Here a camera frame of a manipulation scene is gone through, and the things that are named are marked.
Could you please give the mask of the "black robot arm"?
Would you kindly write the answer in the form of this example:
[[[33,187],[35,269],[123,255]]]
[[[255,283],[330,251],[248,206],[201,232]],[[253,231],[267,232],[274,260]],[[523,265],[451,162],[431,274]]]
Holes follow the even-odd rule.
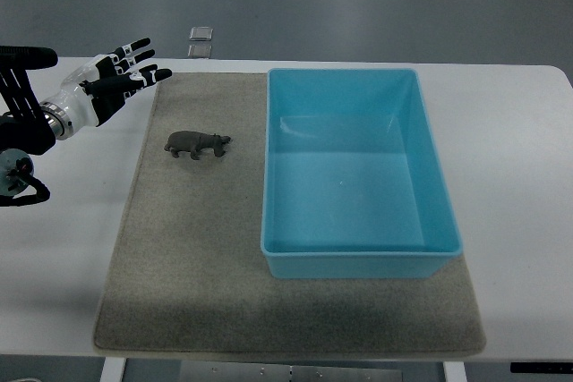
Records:
[[[28,70],[57,65],[47,47],[1,47],[1,205],[23,207],[49,200],[50,190],[33,173],[32,155],[45,154],[56,136],[31,88]]]

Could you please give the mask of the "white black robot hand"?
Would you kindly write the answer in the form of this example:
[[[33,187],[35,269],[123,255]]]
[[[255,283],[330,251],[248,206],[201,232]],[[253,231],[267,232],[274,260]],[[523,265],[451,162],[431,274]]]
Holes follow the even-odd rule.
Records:
[[[155,64],[142,67],[155,51],[149,38],[136,40],[107,54],[96,55],[68,75],[54,96],[40,107],[57,140],[66,140],[85,126],[109,120],[137,92],[172,76]]]

